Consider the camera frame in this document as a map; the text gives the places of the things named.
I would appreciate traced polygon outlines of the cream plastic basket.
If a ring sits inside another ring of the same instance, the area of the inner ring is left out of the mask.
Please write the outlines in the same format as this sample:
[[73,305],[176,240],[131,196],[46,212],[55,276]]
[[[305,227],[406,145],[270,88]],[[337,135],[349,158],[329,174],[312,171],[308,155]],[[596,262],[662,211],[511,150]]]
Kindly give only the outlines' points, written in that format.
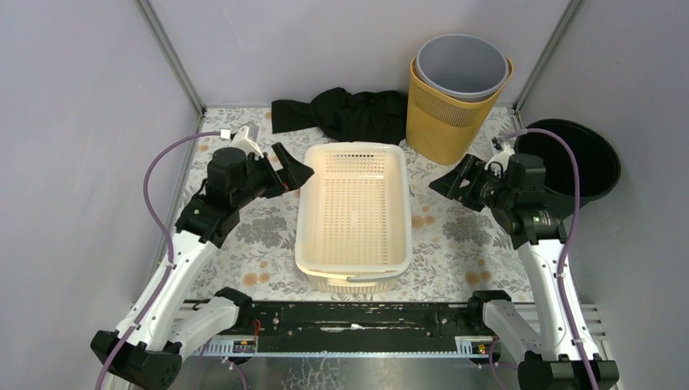
[[391,290],[407,271],[412,247],[395,245],[387,252],[373,255],[345,251],[344,263],[334,265],[309,264],[308,254],[304,249],[296,250],[295,262],[313,288],[325,293],[383,293]]

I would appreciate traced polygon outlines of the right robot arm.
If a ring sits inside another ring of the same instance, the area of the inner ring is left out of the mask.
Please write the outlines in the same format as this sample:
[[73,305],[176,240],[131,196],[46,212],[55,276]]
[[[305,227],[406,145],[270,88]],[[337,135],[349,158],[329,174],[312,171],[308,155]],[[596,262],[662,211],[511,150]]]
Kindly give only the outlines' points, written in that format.
[[468,209],[490,209],[526,270],[539,328],[492,291],[471,298],[475,306],[467,310],[466,324],[479,335],[494,331],[518,362],[521,389],[611,389],[618,366],[600,355],[585,323],[566,253],[570,236],[545,205],[545,176],[543,160],[534,155],[501,152],[485,162],[467,154],[429,184]]

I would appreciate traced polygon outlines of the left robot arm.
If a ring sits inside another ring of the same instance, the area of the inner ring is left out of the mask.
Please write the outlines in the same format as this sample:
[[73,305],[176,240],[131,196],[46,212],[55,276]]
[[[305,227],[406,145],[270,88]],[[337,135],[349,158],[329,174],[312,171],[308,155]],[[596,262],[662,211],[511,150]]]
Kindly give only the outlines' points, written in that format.
[[297,190],[314,174],[282,144],[272,149],[281,163],[279,170],[258,148],[214,152],[206,178],[167,237],[167,255],[144,292],[115,330],[98,331],[91,341],[102,363],[97,388],[111,376],[144,389],[167,389],[184,361],[213,336],[227,329],[234,334],[249,329],[251,299],[229,288],[218,291],[181,323],[175,317],[197,275],[240,222],[241,209],[257,198]]

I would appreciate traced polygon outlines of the white perforated plastic basket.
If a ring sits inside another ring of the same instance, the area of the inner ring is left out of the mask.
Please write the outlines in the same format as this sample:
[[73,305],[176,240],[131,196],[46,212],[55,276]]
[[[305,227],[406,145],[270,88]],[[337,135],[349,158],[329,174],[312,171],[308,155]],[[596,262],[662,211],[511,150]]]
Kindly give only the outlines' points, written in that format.
[[343,264],[343,252],[412,247],[410,185],[397,145],[336,142],[310,147],[314,174],[300,189],[294,251],[309,264]]

